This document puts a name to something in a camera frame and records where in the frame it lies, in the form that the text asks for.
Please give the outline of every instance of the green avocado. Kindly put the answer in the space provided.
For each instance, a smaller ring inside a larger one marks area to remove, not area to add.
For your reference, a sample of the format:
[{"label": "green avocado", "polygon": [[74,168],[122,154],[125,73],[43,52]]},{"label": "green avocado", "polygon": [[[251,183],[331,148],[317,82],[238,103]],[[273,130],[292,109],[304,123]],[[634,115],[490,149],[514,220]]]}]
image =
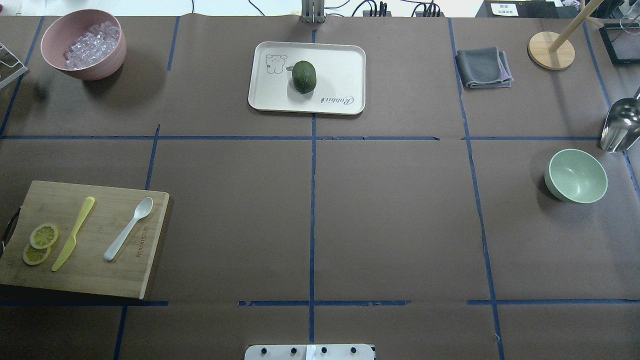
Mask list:
[{"label": "green avocado", "polygon": [[298,61],[292,70],[293,87],[301,94],[316,88],[316,68],[309,61]]}]

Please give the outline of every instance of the green bowl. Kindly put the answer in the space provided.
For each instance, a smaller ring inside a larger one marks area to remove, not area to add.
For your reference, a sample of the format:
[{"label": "green bowl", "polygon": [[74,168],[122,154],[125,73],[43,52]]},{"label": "green bowl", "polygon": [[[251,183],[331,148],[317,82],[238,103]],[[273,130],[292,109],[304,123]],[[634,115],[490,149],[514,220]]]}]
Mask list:
[{"label": "green bowl", "polygon": [[593,156],[578,149],[557,152],[545,171],[545,183],[562,201],[589,204],[607,192],[607,173]]}]

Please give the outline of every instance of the plastic knife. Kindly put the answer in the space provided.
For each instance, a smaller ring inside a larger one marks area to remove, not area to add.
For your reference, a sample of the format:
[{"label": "plastic knife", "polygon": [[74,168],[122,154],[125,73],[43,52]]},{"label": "plastic knife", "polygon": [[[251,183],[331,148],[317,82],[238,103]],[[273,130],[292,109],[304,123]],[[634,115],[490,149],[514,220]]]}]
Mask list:
[{"label": "plastic knife", "polygon": [[71,252],[74,250],[77,244],[76,234],[78,230],[80,230],[80,227],[82,226],[84,220],[86,219],[86,216],[89,215],[89,211],[91,211],[91,209],[93,208],[94,203],[95,203],[95,199],[91,196],[84,199],[82,208],[80,208],[80,213],[78,214],[78,218],[76,219],[76,224],[74,225],[74,228],[71,230],[71,234],[69,234],[69,237],[67,238],[67,242],[65,243],[65,246],[62,248],[60,255],[58,255],[56,262],[51,267],[51,271],[56,271],[57,269],[59,269],[62,266],[62,264],[64,264],[65,261],[69,258],[69,255],[71,255]]}]

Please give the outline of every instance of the pink bowl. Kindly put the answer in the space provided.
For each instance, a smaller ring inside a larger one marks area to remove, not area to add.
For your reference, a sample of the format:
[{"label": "pink bowl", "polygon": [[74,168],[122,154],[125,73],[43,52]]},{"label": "pink bowl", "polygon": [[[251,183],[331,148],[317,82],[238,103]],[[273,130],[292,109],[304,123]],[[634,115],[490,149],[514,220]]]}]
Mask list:
[{"label": "pink bowl", "polygon": [[[90,27],[103,22],[110,23],[120,28],[118,43],[103,60],[82,69],[68,70],[65,51],[76,43]],[[102,10],[79,10],[66,14],[56,20],[45,31],[40,43],[40,52],[44,60],[54,68],[65,74],[80,80],[100,80],[113,74],[122,66],[124,56],[127,54],[127,41],[118,19]]]}]

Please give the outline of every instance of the wooden cutting board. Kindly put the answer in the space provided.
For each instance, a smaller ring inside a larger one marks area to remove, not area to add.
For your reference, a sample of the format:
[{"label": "wooden cutting board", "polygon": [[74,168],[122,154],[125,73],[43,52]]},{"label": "wooden cutting board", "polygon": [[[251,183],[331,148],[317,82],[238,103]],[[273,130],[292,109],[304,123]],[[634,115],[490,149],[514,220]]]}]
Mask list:
[{"label": "wooden cutting board", "polygon": [[[76,235],[76,248],[62,267],[53,272],[51,266],[87,196],[94,197],[95,204]],[[115,258],[105,261],[104,252],[145,197],[154,200],[151,213],[133,227]],[[164,192],[33,181],[13,236],[0,258],[0,283],[142,299],[168,201],[169,194]],[[27,265],[22,260],[22,251],[33,229],[44,223],[57,225],[60,237],[42,264]]]}]

